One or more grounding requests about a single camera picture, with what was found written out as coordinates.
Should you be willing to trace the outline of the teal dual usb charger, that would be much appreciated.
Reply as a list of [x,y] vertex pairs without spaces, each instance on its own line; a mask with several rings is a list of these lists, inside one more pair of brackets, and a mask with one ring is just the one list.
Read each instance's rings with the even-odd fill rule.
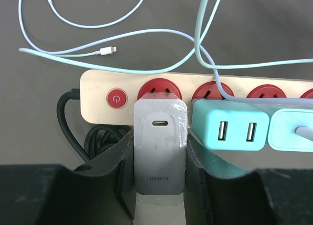
[[210,150],[259,151],[268,133],[269,116],[248,104],[196,99],[191,129]]

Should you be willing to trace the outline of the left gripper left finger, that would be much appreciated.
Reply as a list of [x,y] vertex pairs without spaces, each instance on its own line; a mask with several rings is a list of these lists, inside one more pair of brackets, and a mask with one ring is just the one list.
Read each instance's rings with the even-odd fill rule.
[[3,225],[130,225],[134,220],[134,134],[70,170],[59,164],[2,165]]

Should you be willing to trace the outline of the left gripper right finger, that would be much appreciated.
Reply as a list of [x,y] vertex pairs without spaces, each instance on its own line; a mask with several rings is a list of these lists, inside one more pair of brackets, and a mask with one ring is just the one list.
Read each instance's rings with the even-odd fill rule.
[[311,169],[247,171],[188,136],[184,189],[189,225],[310,225]]

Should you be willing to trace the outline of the white honor charger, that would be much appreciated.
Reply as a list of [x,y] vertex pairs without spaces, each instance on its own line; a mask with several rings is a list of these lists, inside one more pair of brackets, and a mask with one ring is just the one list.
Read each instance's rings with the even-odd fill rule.
[[173,93],[146,93],[134,105],[134,179],[141,195],[184,190],[188,111]]

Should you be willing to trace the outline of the beige wooden power strip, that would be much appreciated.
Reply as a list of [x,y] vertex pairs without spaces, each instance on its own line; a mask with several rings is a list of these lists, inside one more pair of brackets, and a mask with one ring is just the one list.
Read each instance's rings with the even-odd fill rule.
[[[132,125],[134,104],[140,88],[149,80],[164,78],[173,82],[180,90],[183,101],[191,105],[198,87],[212,82],[212,74],[162,73],[124,74],[101,70],[88,70],[80,78],[80,109],[82,117],[91,124]],[[299,98],[312,89],[309,80],[258,78],[242,76],[220,76],[236,97],[247,97],[257,86],[274,85],[288,98]]]

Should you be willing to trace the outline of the light teal charger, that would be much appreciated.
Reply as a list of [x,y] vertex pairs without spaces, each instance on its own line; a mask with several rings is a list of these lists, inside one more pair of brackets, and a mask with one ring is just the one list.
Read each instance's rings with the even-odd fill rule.
[[[308,138],[296,133],[308,128]],[[280,109],[270,118],[268,145],[278,151],[313,151],[313,111],[308,109]]]

